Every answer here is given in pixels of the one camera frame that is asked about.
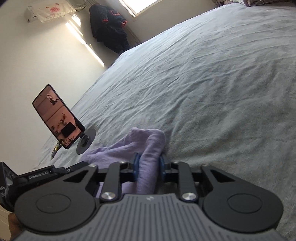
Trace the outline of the person's left hand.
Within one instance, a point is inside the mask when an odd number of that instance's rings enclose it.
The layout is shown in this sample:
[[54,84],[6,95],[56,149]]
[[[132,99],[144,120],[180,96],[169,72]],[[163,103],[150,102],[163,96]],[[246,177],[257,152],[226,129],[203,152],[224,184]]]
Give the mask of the person's left hand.
[[13,240],[15,237],[17,237],[22,232],[22,227],[21,227],[19,220],[17,219],[15,213],[10,213],[8,215],[8,222],[9,222],[9,230],[11,233],[10,240]]

